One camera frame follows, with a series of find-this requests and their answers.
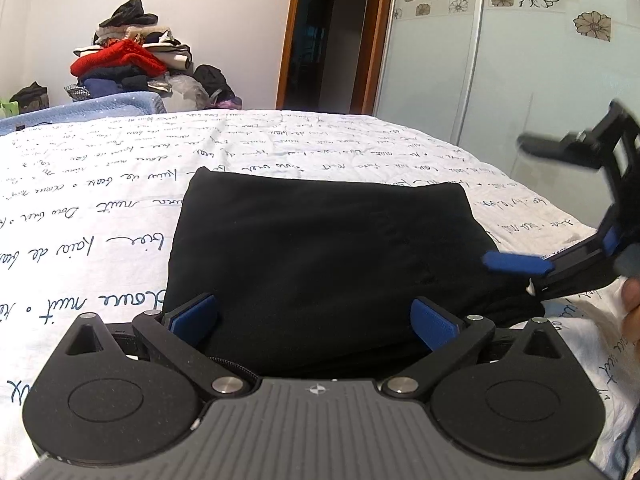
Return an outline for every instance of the red sweater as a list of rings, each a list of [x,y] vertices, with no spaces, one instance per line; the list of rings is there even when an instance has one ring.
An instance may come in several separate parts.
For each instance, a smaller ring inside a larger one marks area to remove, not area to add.
[[[134,64],[149,77],[158,77],[166,72],[166,65],[152,53],[131,40],[122,40],[94,54],[78,58],[71,65],[71,74],[80,77],[92,68]]]

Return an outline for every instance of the metal screw head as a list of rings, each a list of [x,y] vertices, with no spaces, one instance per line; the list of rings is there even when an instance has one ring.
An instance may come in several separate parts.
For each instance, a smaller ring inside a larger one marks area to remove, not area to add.
[[[411,377],[394,377],[386,382],[386,387],[396,394],[413,393],[418,386],[418,381]]]
[[[211,383],[211,387],[219,394],[234,394],[242,389],[244,383],[237,377],[218,377]]]

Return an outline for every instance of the circular mount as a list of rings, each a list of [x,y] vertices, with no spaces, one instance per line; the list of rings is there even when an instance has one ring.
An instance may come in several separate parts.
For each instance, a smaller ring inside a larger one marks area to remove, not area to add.
[[[505,357],[457,370],[434,390],[431,413],[449,438],[490,460],[543,466],[588,457],[603,405],[584,373],[560,361]]]
[[[190,431],[201,404],[185,377],[100,354],[43,368],[22,412],[36,449],[79,465],[119,465],[166,449]]]

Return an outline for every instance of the white bedsheet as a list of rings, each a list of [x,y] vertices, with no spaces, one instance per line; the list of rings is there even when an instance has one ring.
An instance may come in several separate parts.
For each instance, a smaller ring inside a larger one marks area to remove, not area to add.
[[[181,199],[201,166],[396,186],[459,182],[503,251],[549,254],[593,232],[469,153],[367,116],[212,110],[0,137],[0,478],[36,459],[20,407],[72,320],[97,312],[124,322],[161,305]],[[548,308],[607,407],[592,460],[614,478],[612,453],[640,392],[616,326],[618,286]]]

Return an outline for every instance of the white wall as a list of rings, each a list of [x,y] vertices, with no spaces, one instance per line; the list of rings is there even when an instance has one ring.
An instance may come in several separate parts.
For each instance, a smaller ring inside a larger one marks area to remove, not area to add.
[[[485,8],[461,147],[597,226],[610,204],[604,176],[519,155],[516,138],[592,128],[614,98],[640,116],[640,0],[517,5]],[[612,18],[611,41],[576,32],[574,18],[592,10]]]
[[[31,0],[0,0],[0,98],[23,86],[23,44]]]
[[[15,17],[0,23],[0,43],[10,38],[12,59],[23,58],[22,70],[20,61],[15,65],[22,78],[14,91],[37,80],[49,88],[51,105],[69,102],[63,87],[74,82],[72,50],[90,44],[98,22],[125,1],[6,0],[8,8],[29,11],[26,22]],[[194,64],[222,70],[246,108],[275,106],[289,1],[142,0],[146,12],[191,47]],[[24,44],[14,41],[20,23],[26,23]]]
[[[335,0],[327,41],[319,110],[348,114],[367,0]]]
[[[449,140],[465,74],[473,19],[449,15],[449,0],[396,0],[377,116]],[[417,4],[431,12],[416,16]]]

